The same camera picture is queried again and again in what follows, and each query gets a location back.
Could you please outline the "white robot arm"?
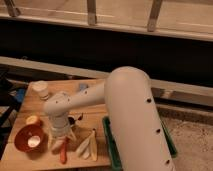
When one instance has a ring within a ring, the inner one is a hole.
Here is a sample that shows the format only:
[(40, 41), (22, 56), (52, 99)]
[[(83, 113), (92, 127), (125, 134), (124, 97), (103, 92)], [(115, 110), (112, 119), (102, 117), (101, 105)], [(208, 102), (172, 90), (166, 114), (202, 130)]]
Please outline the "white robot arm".
[(72, 96), (59, 92), (44, 103), (55, 123), (73, 108), (105, 104), (123, 171), (176, 171), (151, 92), (149, 76), (134, 67)]

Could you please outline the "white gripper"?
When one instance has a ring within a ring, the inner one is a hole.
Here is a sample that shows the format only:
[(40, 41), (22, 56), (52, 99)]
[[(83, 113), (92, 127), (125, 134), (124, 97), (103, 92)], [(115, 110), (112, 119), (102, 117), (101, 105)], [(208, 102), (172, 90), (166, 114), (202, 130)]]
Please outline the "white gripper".
[[(51, 123), (51, 132), (54, 137), (60, 137), (66, 135), (68, 132), (68, 138), (72, 141), (77, 141), (76, 135), (73, 132), (72, 128), (70, 128), (70, 123), (68, 117), (66, 115), (63, 116), (50, 116), (49, 117)], [(52, 152), (57, 152), (61, 149), (61, 146), (64, 142), (64, 139), (56, 139), (51, 146)]]

